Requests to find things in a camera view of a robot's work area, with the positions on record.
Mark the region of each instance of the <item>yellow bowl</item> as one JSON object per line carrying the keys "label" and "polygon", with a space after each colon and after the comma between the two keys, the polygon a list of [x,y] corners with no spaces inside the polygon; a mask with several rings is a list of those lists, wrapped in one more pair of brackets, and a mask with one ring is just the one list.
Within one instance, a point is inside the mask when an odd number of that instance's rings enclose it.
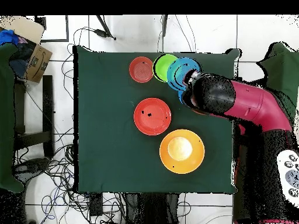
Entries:
{"label": "yellow bowl", "polygon": [[161,142],[160,158],[164,166],[177,174],[197,169],[204,158],[204,144],[198,135],[187,129],[169,133]]}

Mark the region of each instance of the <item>dark green tablecloth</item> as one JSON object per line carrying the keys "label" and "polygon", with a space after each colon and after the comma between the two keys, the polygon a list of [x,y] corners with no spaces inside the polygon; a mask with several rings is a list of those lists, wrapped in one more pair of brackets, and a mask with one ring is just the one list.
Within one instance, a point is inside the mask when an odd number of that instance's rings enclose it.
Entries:
{"label": "dark green tablecloth", "polygon": [[[181,105],[177,91],[154,77],[148,83],[130,77],[128,68],[135,57],[154,61],[160,54],[98,53],[80,46],[77,50],[80,192],[235,192],[231,185],[231,122],[192,112]],[[239,51],[173,55],[196,59],[205,73],[232,78]],[[161,135],[144,135],[134,124],[136,105],[148,97],[162,99],[172,112],[171,124]],[[204,161],[189,174],[172,173],[159,157],[162,139],[176,129],[195,132],[205,145]]]}

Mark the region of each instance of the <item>plate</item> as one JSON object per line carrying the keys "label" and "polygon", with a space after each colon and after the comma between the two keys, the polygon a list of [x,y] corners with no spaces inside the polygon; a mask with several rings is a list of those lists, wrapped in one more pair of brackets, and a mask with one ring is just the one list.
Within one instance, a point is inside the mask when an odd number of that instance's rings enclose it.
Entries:
{"label": "plate", "polygon": [[159,154],[162,163],[171,172],[191,173],[204,159],[204,144],[194,132],[177,129],[162,140]]}
{"label": "plate", "polygon": [[132,79],[140,83],[148,82],[153,76],[152,61],[146,57],[135,58],[128,70]]}
{"label": "plate", "polygon": [[167,70],[169,66],[177,59],[171,54],[162,54],[153,63],[152,73],[161,82],[167,82]]}
{"label": "plate", "polygon": [[168,105],[157,98],[147,98],[141,101],[134,112],[136,127],[146,135],[159,135],[171,123],[171,111]]}
{"label": "plate", "polygon": [[191,58],[178,58],[167,70],[167,83],[175,90],[185,90],[183,80],[189,71],[197,70],[201,72],[199,64]]}

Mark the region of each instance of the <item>blue cloth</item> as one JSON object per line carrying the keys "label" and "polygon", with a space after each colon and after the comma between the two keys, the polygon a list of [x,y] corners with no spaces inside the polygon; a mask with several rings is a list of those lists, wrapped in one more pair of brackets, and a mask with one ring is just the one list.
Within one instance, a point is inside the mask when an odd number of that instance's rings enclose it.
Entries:
{"label": "blue cloth", "polygon": [[13,30],[3,30],[0,31],[0,46],[5,42],[10,42],[17,45],[19,38],[13,33]]}

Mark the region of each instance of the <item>floor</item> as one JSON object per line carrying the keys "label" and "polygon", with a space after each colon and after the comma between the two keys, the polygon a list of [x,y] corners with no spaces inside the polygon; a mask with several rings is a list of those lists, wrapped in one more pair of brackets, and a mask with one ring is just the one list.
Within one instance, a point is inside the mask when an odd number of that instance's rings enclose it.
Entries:
{"label": "floor", "polygon": [[[285,41],[293,49],[299,48],[299,20],[298,16],[282,15],[169,15],[166,37],[164,39],[164,52],[192,51],[198,53],[224,53],[229,48],[240,48],[242,57],[239,62],[239,76],[246,81],[262,78],[263,71],[255,64],[266,54],[269,45],[276,41]],[[69,57],[67,45],[69,43],[80,44],[94,51],[106,52],[156,52],[159,33],[162,30],[160,15],[120,15],[105,16],[105,21],[117,40],[101,38],[95,33],[76,30],[82,27],[101,29],[96,16],[68,16],[69,42],[46,42],[42,46],[53,52],[51,61],[45,71],[45,75],[53,76],[54,83],[54,125],[56,128],[55,140],[73,127],[73,100],[64,89],[64,75],[62,63]],[[50,16],[48,30],[43,39],[65,39],[66,34],[58,30],[65,30],[65,16]],[[181,25],[189,45],[182,33]],[[159,42],[158,51],[162,51],[162,41]],[[67,59],[63,71],[73,68],[72,57]],[[65,87],[73,94],[72,71],[67,74],[70,78],[65,79]],[[28,83],[27,91],[36,104],[42,106],[42,87],[40,82]],[[42,130],[42,113],[33,100],[26,96],[25,112],[26,132]],[[72,130],[62,137],[64,144],[73,142]],[[55,148],[61,147],[61,142],[55,143]],[[24,158],[40,158],[43,156],[42,145],[32,146]],[[34,178],[26,194],[26,210],[28,219],[34,219],[39,224],[44,218],[48,199],[52,195],[55,184],[47,175],[42,174]],[[184,200],[184,194],[180,195],[179,201]],[[104,197],[109,200],[113,194],[105,193]],[[180,224],[232,224],[232,196],[224,194],[195,194],[187,193],[186,202],[190,204],[185,211],[190,213],[186,217],[180,217]],[[105,208],[111,210],[111,201],[105,202]],[[46,219],[43,224],[58,224],[57,219],[64,216],[68,205],[53,206],[52,218]],[[183,215],[184,207],[180,204],[178,215]],[[81,213],[69,210],[60,224],[88,224]]]}

